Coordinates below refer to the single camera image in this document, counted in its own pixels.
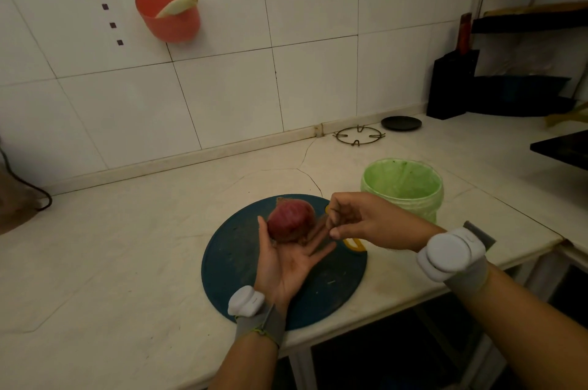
round cutting board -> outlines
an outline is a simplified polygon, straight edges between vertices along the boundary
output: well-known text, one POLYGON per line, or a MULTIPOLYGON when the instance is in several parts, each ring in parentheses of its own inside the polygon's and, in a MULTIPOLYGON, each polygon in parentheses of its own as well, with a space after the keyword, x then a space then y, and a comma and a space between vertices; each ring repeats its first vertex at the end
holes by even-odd
MULTIPOLYGON (((278 197, 308 201, 317 218, 329 204, 324 198, 297 193, 264 198, 239 210, 217 229, 202 258, 202 284, 210 303, 229 320, 235 320, 227 314, 233 293, 255 282, 259 256, 257 216, 267 219, 278 197)), ((312 269, 290 303, 286 329, 314 324, 344 304, 364 276, 367 256, 358 239, 337 240, 335 250, 312 269)))

power cord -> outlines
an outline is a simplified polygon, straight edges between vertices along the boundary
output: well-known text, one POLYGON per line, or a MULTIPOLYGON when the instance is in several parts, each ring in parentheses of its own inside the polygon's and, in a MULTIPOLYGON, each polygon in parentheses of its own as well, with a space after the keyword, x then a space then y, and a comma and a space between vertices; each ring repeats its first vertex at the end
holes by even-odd
POLYGON ((48 192, 44 191, 40 187, 32 185, 28 181, 25 181, 24 179, 20 178, 16 173, 14 173, 12 171, 12 168, 10 167, 10 162, 8 161, 8 156, 6 156, 6 153, 4 153, 4 150, 2 150, 2 147, 0 147, 0 154, 2 154, 2 157, 4 158, 4 166, 6 167, 6 171, 10 174, 10 176, 12 178, 16 179, 18 182, 23 183, 25 186, 29 186, 30 188, 42 193, 49 200, 49 202, 45 206, 37 209, 37 212, 44 211, 45 209, 47 209, 49 206, 51 206, 53 204, 53 197, 51 195, 49 195, 48 192))

red onion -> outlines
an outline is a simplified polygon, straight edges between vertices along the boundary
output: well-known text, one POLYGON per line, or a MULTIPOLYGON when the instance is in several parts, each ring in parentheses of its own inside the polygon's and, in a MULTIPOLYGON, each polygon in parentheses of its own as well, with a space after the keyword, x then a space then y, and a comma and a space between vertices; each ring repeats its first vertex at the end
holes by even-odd
POLYGON ((296 198, 279 197, 268 217, 269 236, 278 243, 306 241, 315 225, 315 210, 310 203, 296 198))

left hand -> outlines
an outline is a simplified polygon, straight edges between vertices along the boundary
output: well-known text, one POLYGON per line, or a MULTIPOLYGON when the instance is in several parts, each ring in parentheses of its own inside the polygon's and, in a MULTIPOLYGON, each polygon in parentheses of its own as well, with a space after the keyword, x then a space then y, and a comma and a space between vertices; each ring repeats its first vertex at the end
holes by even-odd
POLYGON ((336 243, 331 242, 314 253, 329 232, 323 224, 306 246, 298 243, 277 243, 274 246, 269 238, 268 226, 261 216, 258 223, 259 260, 254 289, 265 296, 266 302, 276 305, 285 318, 290 300, 300 290, 312 267, 331 253, 336 243))

marble countertop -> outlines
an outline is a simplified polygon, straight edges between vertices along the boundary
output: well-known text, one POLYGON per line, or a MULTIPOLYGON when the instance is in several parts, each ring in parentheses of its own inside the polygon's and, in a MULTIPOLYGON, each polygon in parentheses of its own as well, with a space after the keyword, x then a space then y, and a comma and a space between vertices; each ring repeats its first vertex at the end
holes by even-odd
MULTIPOLYGON (((268 196, 329 198, 359 190, 365 166, 379 158, 430 163, 446 190, 438 223, 452 228, 469 219, 487 230, 498 240, 489 259, 502 267, 547 252, 559 234, 582 242, 575 235, 581 231, 556 216, 551 224, 533 214, 532 201, 548 192, 527 192, 529 172, 583 178, 510 149, 515 140, 528 151, 525 138, 534 134, 525 132, 537 119, 423 121, 417 132, 387 132, 362 147, 327 135, 55 197, 49 211, 0 237, 0 388, 161 390, 205 383, 234 336, 200 278, 217 227, 268 196), (525 130, 513 136, 519 127, 525 130), (497 156, 509 167, 495 165, 497 156), (516 187, 527 194, 518 198, 520 212, 510 202, 516 187), (572 229, 560 231, 562 225, 572 229)), ((582 206, 569 214, 581 217, 582 206)), ((413 253, 365 245, 367 269, 355 294, 328 318, 288 333, 283 354, 445 292, 419 270, 413 253)))

